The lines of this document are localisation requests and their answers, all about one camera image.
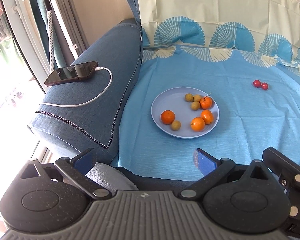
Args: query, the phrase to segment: blue denim armrest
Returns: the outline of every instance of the blue denim armrest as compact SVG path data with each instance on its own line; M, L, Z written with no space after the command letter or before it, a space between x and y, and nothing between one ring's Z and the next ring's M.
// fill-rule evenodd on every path
M140 28L123 21L92 44L73 64L98 61L113 74L109 89L97 100L81 107L40 105L30 128L59 157L74 157L92 147L98 162L109 164L119 149L119 125L123 108L138 80ZM97 96L109 83L107 71L96 72L84 82L52 86L44 102L75 105Z

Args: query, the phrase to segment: blue gripper pad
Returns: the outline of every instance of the blue gripper pad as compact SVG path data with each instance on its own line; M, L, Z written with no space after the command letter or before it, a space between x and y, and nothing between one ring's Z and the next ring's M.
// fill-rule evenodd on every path
M193 163L204 176L214 171L220 165L220 161L218 159L214 158L202 149L196 149L194 151Z

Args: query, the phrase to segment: light purple plate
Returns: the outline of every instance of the light purple plate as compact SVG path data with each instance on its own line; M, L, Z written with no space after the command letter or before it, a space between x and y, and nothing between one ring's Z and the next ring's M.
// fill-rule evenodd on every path
M206 125L200 132L195 132L191 129L190 123L193 118L200 116L203 109L199 108L193 111L190 107L191 103L185 100L185 95L191 93L192 95L207 96L208 94L188 87L171 88L158 95L151 106L151 115L155 124L164 132L174 137L191 139L197 138L210 132L219 121L219 108L212 99L212 107L209 109L213 116L213 123ZM176 115L175 120L181 122L181 128L178 131L173 131L170 125L163 124L161 121L161 114L165 110L171 110Z

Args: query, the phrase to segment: ribbed gray panel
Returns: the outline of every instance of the ribbed gray panel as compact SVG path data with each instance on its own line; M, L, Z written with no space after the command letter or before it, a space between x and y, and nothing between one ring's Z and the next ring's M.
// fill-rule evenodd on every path
M95 201L76 224L44 235L8 231L1 240L288 240L280 231L239 235L213 224L199 205L171 191L118 191Z

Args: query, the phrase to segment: red ball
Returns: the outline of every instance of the red ball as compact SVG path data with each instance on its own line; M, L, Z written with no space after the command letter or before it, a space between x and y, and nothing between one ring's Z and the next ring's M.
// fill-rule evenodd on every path
M268 86L268 84L267 83L262 83L261 84L261 88L263 89L263 90L267 90L268 88L269 88L269 86Z
M253 82L253 86L255 86L256 88L259 88L261 86L261 81L256 79L254 82Z

